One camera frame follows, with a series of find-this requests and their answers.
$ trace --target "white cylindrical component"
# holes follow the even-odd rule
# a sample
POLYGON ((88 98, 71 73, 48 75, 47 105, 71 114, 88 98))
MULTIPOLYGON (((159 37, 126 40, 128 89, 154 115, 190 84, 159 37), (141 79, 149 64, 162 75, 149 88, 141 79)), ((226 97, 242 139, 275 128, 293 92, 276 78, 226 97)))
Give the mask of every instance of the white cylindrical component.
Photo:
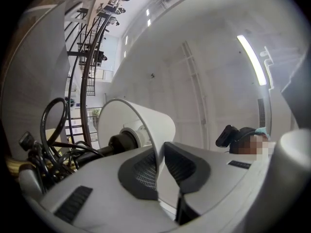
POLYGON ((98 142, 100 148, 108 145, 110 137, 119 134, 123 128, 131 128, 142 134, 145 127, 155 151, 156 164, 159 168, 163 161, 163 143, 173 141, 175 124, 166 114, 122 99, 113 99, 102 108, 98 122, 98 142))

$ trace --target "black connector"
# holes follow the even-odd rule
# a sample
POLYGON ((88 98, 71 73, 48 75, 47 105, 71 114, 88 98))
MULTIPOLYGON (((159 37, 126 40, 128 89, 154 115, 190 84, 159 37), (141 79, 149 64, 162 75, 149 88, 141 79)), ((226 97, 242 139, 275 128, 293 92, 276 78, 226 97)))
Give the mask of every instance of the black connector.
POLYGON ((26 133, 19 140, 19 145, 25 150, 31 150, 35 144, 34 137, 30 134, 30 132, 26 131, 26 133))

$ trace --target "recessed ceiling light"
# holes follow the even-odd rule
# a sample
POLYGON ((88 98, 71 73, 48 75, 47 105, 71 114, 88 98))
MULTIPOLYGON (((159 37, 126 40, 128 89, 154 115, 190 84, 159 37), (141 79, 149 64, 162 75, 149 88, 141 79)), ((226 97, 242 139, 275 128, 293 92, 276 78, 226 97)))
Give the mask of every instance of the recessed ceiling light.
POLYGON ((242 46, 244 47, 249 59, 251 60, 251 62, 253 64, 253 67, 255 69, 255 72, 256 72, 256 75, 258 78, 259 85, 267 84, 266 77, 264 76, 261 64, 260 64, 254 50, 252 49, 251 45, 246 40, 244 35, 238 35, 237 38, 240 41, 240 43, 242 44, 242 46))

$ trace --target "fluorescent light tube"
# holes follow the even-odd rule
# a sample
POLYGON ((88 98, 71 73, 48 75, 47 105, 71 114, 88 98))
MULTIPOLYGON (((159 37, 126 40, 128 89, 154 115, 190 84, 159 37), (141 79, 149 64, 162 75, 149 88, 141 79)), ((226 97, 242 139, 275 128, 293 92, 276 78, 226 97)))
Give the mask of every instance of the fluorescent light tube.
POLYGON ((254 50, 252 49, 251 45, 249 44, 249 42, 246 40, 244 35, 238 35, 237 39, 240 41, 240 43, 244 47, 249 59, 251 60, 251 62, 253 64, 253 67, 255 69, 255 72, 256 72, 256 75, 258 78, 259 85, 267 84, 266 77, 264 76, 260 62, 259 62, 254 50))

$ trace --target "air vent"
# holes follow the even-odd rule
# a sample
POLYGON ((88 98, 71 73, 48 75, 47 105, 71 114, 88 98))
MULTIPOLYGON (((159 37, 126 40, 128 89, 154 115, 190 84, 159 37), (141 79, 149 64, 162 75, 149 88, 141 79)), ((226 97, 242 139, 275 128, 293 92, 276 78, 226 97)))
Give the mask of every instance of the air vent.
POLYGON ((258 99, 258 108, 259 108, 259 127, 262 128, 266 126, 266 117, 264 112, 263 99, 258 99))

